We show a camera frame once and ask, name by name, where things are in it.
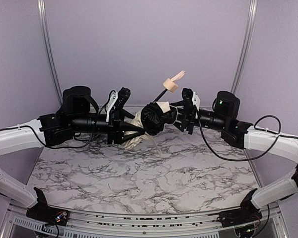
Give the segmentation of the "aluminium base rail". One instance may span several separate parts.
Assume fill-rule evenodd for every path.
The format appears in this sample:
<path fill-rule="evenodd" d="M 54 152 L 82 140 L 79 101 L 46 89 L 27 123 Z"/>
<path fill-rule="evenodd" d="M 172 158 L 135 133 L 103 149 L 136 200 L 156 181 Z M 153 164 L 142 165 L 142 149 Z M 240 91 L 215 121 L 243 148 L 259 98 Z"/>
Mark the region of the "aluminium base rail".
<path fill-rule="evenodd" d="M 26 217 L 26 209 L 11 202 L 0 238 L 287 238 L 277 204 L 262 209 L 262 218 L 224 227 L 225 209 L 184 214 L 115 214 L 68 209 L 65 226 Z"/>

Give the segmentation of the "left aluminium frame post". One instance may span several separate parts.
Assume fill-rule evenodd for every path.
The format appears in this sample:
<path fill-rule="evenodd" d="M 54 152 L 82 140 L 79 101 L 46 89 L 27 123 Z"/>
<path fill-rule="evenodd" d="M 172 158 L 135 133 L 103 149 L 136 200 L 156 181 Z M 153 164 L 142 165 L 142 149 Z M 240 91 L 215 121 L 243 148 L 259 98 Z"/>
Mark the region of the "left aluminium frame post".
<path fill-rule="evenodd" d="M 61 86 L 57 74 L 57 69 L 54 61 L 53 50 L 50 40 L 49 28 L 48 28 L 48 21 L 47 21 L 47 14 L 46 14 L 46 7 L 44 0 L 37 0 L 38 3 L 38 12 L 39 12 L 39 19 L 41 25 L 41 31 L 44 41 L 45 52 L 48 60 L 48 66 L 52 77 L 53 86 L 55 88 L 55 92 L 59 101 L 59 104 L 62 103 L 62 91 Z"/>

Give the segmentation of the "cream and black umbrella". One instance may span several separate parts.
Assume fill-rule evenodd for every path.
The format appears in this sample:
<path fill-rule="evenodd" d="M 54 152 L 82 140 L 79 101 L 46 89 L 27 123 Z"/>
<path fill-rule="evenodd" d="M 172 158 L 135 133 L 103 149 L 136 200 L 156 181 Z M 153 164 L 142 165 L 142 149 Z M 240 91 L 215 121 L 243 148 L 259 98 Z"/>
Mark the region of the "cream and black umbrella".
<path fill-rule="evenodd" d="M 168 101 L 161 101 L 160 99 L 168 91 L 171 93 L 175 92 L 178 89 L 176 81 L 180 80 L 184 75 L 185 71 L 182 70 L 172 78 L 167 78 L 163 82 L 164 90 L 151 103 L 136 113 L 131 124 L 143 128 L 145 133 L 136 135 L 135 131 L 125 132 L 125 135 L 135 136 L 123 143 L 125 149 L 131 150 L 143 140 L 150 140 L 154 146 L 157 146 L 153 137 L 162 132 L 166 124 L 174 124 L 178 116 L 178 109 L 175 106 L 172 106 Z"/>

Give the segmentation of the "right aluminium frame post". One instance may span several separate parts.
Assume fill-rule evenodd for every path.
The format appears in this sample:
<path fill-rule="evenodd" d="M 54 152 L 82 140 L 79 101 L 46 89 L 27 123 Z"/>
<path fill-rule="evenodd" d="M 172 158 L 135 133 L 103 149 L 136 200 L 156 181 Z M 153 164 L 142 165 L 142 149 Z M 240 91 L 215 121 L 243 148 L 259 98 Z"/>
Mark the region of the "right aluminium frame post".
<path fill-rule="evenodd" d="M 234 75 L 234 80 L 231 87 L 231 93 L 236 94 L 241 83 L 243 69 L 246 63 L 246 58 L 251 45 L 252 35 L 254 31 L 258 0 L 251 0 L 246 21 L 245 33 L 243 37 L 242 48 L 238 60 L 237 68 Z"/>

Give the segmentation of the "aluminium frame post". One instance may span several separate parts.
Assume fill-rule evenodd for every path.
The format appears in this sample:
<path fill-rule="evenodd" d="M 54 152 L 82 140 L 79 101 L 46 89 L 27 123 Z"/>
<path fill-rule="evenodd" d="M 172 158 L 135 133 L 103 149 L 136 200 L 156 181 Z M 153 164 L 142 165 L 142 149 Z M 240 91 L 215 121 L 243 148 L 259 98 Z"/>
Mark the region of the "aluminium frame post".
<path fill-rule="evenodd" d="M 44 0 L 37 0 L 38 3 L 38 12 L 39 12 L 39 19 L 41 25 L 41 31 L 44 41 L 45 52 L 48 60 L 48 66 L 52 77 L 53 86 L 55 88 L 55 92 L 59 101 L 59 104 L 62 103 L 62 91 L 61 86 L 57 74 L 57 69 L 54 61 L 53 50 L 50 40 L 49 28 L 48 28 L 48 21 L 47 21 L 47 14 L 46 14 L 46 7 Z"/>
<path fill-rule="evenodd" d="M 234 75 L 234 80 L 231 87 L 231 93 L 236 94 L 241 83 L 243 69 L 246 63 L 246 58 L 251 45 L 252 35 L 254 31 L 258 0 L 251 0 L 246 21 L 245 33 L 243 37 L 242 48 L 238 60 L 237 68 Z"/>

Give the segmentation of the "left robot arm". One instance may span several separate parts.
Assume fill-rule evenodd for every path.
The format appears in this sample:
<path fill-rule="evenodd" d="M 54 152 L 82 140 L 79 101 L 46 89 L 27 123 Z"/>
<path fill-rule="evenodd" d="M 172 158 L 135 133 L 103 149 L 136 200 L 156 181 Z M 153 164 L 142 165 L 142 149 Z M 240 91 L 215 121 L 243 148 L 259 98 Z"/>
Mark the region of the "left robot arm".
<path fill-rule="evenodd" d="M 87 86 L 74 86 L 63 92 L 63 102 L 54 114 L 47 114 L 29 122 L 0 129 L 0 156 L 29 148 L 61 149 L 62 143 L 72 140 L 77 133 L 106 134 L 109 144 L 123 144 L 145 130 L 124 121 L 133 116 L 123 109 L 130 90 L 112 92 L 112 105 L 107 114 L 99 106 Z M 48 205 L 42 190 L 14 179 L 0 168 L 0 194 L 27 209 L 26 216 L 49 225 L 65 226 L 69 211 Z"/>

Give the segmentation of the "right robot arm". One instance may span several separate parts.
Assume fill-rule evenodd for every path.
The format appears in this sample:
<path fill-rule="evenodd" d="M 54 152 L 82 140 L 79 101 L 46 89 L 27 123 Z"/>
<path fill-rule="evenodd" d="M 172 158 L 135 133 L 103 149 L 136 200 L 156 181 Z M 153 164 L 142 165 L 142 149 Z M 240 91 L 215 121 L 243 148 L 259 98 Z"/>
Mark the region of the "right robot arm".
<path fill-rule="evenodd" d="M 238 149 L 257 150 L 284 157 L 296 163 L 294 171 L 262 188 L 250 191 L 238 209 L 220 212 L 217 221 L 223 227 L 237 226 L 261 219 L 260 209 L 298 193 L 298 136 L 263 129 L 257 124 L 237 120 L 240 100 L 231 92 L 219 91 L 212 111 L 199 108 L 196 92 L 185 88 L 182 100 L 172 103 L 178 109 L 176 127 L 192 134 L 193 128 L 217 130 L 221 138 Z"/>

